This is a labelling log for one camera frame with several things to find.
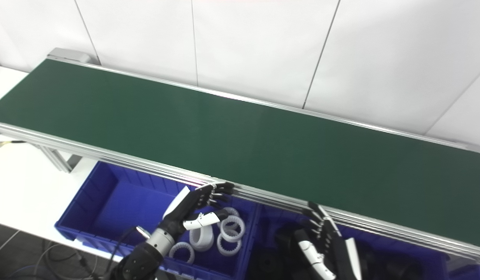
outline conveyor belt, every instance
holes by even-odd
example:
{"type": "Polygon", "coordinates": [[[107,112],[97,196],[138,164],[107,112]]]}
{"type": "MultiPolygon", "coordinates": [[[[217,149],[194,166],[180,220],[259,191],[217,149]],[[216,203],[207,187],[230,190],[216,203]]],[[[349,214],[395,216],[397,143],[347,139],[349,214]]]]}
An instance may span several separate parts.
{"type": "Polygon", "coordinates": [[[0,132],[480,262],[480,153],[73,61],[47,59],[0,100],[0,132]]]}

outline green conveyor belt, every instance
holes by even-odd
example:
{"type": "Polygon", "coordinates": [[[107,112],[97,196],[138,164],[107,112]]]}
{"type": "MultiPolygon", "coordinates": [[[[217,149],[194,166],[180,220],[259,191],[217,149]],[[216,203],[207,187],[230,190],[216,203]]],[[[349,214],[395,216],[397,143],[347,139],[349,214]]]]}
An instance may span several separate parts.
{"type": "Polygon", "coordinates": [[[53,60],[0,122],[480,246],[477,152],[53,60]]]}

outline white gear ring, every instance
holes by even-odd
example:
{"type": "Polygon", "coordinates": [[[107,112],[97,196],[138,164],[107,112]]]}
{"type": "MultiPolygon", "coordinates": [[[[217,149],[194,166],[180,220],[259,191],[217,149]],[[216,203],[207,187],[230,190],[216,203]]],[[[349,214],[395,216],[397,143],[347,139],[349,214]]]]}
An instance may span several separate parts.
{"type": "Polygon", "coordinates": [[[190,245],[197,252],[204,252],[214,244],[212,226],[205,226],[199,229],[190,230],[190,245]]]}
{"type": "Polygon", "coordinates": [[[239,241],[244,236],[245,223],[240,217],[230,215],[228,216],[228,218],[221,221],[221,226],[219,227],[219,229],[221,230],[221,235],[224,238],[224,240],[233,243],[233,242],[239,241]],[[234,230],[228,230],[224,228],[224,226],[229,222],[236,222],[240,226],[240,233],[234,230]]]}
{"type": "Polygon", "coordinates": [[[174,253],[176,253],[177,250],[181,249],[181,248],[185,248],[187,249],[188,251],[190,251],[190,257],[188,258],[188,261],[186,261],[187,263],[189,264],[192,264],[194,261],[195,261],[195,252],[192,248],[192,246],[190,246],[190,244],[186,243],[186,242],[178,242],[176,243],[172,248],[171,250],[169,250],[169,257],[174,257],[174,253]]]}
{"type": "MultiPolygon", "coordinates": [[[[229,215],[240,217],[240,213],[233,207],[224,207],[223,210],[226,210],[229,215]]],[[[217,227],[221,228],[221,222],[217,222],[217,227]]],[[[237,222],[233,222],[231,225],[225,225],[224,228],[228,230],[235,230],[238,227],[237,222]]]]}
{"type": "MultiPolygon", "coordinates": [[[[234,231],[234,230],[226,230],[227,233],[229,233],[230,235],[232,234],[238,234],[238,232],[234,231]]],[[[217,237],[217,242],[216,242],[216,245],[217,245],[217,249],[219,250],[219,253],[221,253],[221,255],[225,256],[225,257],[231,257],[231,256],[234,256],[236,255],[240,248],[242,247],[242,241],[241,240],[238,240],[236,241],[236,247],[235,249],[233,250],[226,250],[225,248],[222,247],[221,245],[221,240],[224,239],[224,236],[222,234],[219,234],[219,236],[217,237]]]]}

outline white wall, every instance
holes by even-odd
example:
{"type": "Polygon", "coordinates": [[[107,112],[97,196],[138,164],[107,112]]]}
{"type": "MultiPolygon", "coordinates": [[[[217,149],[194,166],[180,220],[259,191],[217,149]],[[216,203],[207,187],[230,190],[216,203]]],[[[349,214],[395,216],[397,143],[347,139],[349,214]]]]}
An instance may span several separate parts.
{"type": "Polygon", "coordinates": [[[0,0],[0,65],[54,47],[480,145],[480,0],[0,0]]]}

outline robotic hand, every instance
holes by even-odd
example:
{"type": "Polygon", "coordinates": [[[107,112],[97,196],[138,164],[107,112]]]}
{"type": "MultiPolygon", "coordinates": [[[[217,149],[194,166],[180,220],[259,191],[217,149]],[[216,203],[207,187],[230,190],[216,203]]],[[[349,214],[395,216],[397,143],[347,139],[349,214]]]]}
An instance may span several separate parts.
{"type": "Polygon", "coordinates": [[[308,202],[308,207],[303,210],[309,218],[303,223],[306,228],[296,230],[293,238],[311,266],[312,275],[316,275],[313,278],[361,280],[354,238],[345,240],[322,206],[308,202]]]}
{"type": "Polygon", "coordinates": [[[210,183],[193,191],[183,188],[147,241],[138,244],[104,279],[153,280],[164,256],[185,231],[215,224],[229,215],[226,210],[206,214],[193,212],[208,205],[220,208],[217,201],[227,201],[228,197],[224,195],[232,193],[233,183],[230,182],[210,183]]]}

